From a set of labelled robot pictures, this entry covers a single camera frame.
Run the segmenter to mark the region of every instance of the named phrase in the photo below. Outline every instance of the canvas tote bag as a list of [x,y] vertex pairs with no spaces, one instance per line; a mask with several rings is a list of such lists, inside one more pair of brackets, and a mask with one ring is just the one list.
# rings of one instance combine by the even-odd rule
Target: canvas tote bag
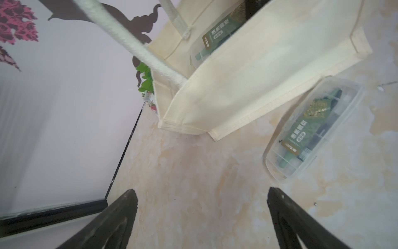
[[75,0],[151,68],[160,129],[218,141],[372,50],[361,28],[378,0],[272,0],[198,69],[189,49],[237,0],[161,0],[170,21],[143,46],[96,0]]

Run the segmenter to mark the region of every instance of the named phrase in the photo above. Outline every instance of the marble floor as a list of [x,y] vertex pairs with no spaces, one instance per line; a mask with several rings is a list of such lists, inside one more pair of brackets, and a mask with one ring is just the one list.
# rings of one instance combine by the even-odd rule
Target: marble floor
[[387,0],[365,33],[374,53],[338,75],[365,86],[363,101],[313,164],[288,182],[272,178],[262,155],[298,99],[219,142],[159,130],[144,108],[108,197],[112,203],[127,189],[137,193],[128,248],[279,248],[270,186],[352,248],[396,248],[398,84],[384,92],[377,86],[398,80],[398,1]]

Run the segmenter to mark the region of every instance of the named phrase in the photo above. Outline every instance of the clear plastic box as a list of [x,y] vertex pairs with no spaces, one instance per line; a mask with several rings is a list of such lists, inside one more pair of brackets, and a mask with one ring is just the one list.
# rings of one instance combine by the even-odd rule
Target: clear plastic box
[[294,110],[263,162],[271,175],[284,181],[305,170],[354,111],[364,87],[353,81],[324,78]]

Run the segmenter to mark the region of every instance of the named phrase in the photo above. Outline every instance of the product label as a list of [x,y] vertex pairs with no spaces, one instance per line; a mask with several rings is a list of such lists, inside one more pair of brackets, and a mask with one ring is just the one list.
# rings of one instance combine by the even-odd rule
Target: product label
[[245,18],[245,5],[242,3],[202,37],[205,48],[214,51],[243,25]]
[[282,146],[291,153],[299,155],[329,116],[330,105],[330,99],[315,99],[293,124],[282,141]]

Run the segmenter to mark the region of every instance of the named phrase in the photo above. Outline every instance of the white wall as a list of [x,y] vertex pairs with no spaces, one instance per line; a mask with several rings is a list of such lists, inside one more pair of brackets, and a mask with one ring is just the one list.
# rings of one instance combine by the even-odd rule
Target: white wall
[[75,235],[98,214],[42,227],[0,239],[1,249],[54,249]]
[[[104,198],[143,104],[122,46],[93,23],[48,21],[39,1],[21,2],[39,42],[0,43],[21,69],[0,62],[0,215]],[[129,19],[158,3],[103,2]],[[158,10],[151,38],[167,20]]]

